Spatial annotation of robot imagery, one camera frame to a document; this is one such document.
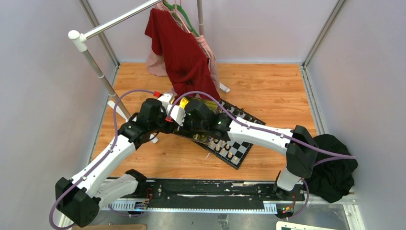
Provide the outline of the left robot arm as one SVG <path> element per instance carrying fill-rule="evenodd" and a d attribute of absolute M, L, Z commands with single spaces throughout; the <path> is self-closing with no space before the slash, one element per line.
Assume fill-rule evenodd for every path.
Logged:
<path fill-rule="evenodd" d="M 127 118 L 121 126 L 114 126 L 112 141 L 89 165 L 71 179 L 62 177 L 57 181 L 56 201 L 49 213 L 49 222 L 54 229 L 59 229 L 53 222 L 55 210 L 79 227 L 85 227 L 102 208 L 118 198 L 129 194 L 141 198 L 146 194 L 146 178 L 136 170 L 127 171 L 113 182 L 104 184 L 104 181 L 123 160 L 151 141 L 154 133 L 164 131 L 169 124 L 167 118 L 172 104 L 173 96 L 167 93 L 157 99 L 146 99 L 138 113 Z"/>

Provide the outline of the black white chess board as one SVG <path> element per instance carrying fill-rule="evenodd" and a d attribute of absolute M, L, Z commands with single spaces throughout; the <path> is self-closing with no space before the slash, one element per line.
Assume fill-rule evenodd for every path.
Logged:
<path fill-rule="evenodd" d="M 265 125 L 265 122 L 256 118 L 248 112 L 245 112 L 243 108 L 238 108 L 235 105 L 225 101 L 220 100 L 219 103 L 232 115 L 240 117 L 244 120 Z M 198 141 L 194 142 L 206 151 L 214 154 L 216 157 L 233 167 L 234 169 L 239 169 L 245 157 L 248 155 L 253 144 L 244 141 L 236 141 L 231 139 L 230 141 L 225 140 L 215 140 L 213 138 L 208 138 L 206 142 L 201 143 Z M 238 162 L 234 163 L 232 159 L 238 157 Z"/>

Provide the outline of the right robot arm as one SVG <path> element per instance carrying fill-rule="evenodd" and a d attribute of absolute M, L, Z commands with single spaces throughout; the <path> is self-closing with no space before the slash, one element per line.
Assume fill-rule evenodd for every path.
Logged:
<path fill-rule="evenodd" d="M 273 194 L 286 200 L 301 179 L 312 175 L 316 162 L 316 143 L 303 126 L 277 129 L 256 124 L 229 112 L 214 112 L 203 101 L 193 99 L 180 109 L 184 113 L 181 128 L 193 135 L 205 135 L 221 141 L 242 141 L 259 145 L 286 157 L 273 186 Z"/>

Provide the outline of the gold metal tin box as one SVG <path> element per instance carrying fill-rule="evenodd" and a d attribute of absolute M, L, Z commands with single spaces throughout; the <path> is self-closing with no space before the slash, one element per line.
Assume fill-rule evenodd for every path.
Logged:
<path fill-rule="evenodd" d="M 216 128 L 219 113 L 210 109 L 203 101 L 193 99 L 185 105 L 184 110 L 183 126 L 178 127 L 175 134 L 188 138 L 193 138 L 196 134 L 216 139 L 222 137 L 222 133 Z"/>

